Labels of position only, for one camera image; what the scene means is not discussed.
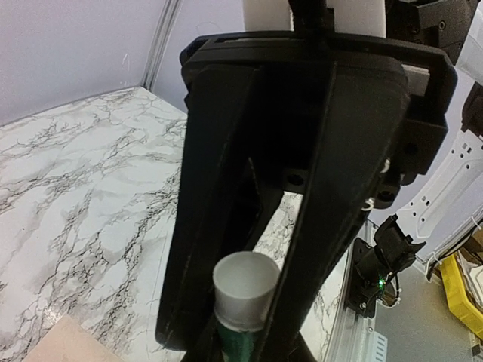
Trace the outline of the small green white sticker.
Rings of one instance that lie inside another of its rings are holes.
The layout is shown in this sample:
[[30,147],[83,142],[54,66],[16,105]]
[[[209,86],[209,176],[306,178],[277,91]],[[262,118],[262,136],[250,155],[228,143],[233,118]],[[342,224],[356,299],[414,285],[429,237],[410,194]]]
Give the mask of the small green white sticker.
[[280,270],[262,253],[232,253],[214,267],[214,315],[225,361],[249,361],[264,328]]

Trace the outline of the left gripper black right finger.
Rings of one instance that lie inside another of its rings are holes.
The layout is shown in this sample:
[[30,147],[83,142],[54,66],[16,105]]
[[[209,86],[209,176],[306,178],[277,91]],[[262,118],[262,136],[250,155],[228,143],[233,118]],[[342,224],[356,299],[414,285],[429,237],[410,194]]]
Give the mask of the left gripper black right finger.
[[260,336],[260,361],[316,361],[300,332],[311,304],[289,302],[287,307],[279,302],[270,307]]

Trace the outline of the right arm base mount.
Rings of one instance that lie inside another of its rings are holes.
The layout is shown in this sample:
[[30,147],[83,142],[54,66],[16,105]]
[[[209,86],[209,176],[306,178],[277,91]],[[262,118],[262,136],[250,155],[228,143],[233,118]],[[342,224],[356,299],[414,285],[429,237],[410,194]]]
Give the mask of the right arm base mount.
[[397,220],[396,215],[386,219],[375,232],[373,247],[362,238],[354,240],[346,306],[364,318],[374,317],[376,301],[388,283],[414,263],[425,245],[415,244]]

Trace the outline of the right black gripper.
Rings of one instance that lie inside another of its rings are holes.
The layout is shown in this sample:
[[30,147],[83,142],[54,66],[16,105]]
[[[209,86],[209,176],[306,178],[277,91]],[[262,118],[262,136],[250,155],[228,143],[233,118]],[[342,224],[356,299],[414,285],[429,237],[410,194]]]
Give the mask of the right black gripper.
[[204,35],[180,64],[188,118],[156,339],[187,351],[215,265],[254,248],[285,192],[303,200],[272,304],[313,303],[368,201],[389,206],[429,169],[457,75],[421,44],[292,32]]

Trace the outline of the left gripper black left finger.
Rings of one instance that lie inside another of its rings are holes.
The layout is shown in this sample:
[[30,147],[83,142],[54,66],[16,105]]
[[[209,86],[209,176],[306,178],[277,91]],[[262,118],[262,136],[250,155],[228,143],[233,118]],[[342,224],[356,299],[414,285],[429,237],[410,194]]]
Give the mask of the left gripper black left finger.
[[217,332],[217,319],[213,304],[194,301],[189,309],[192,344],[187,349],[183,361],[221,361],[220,338]]

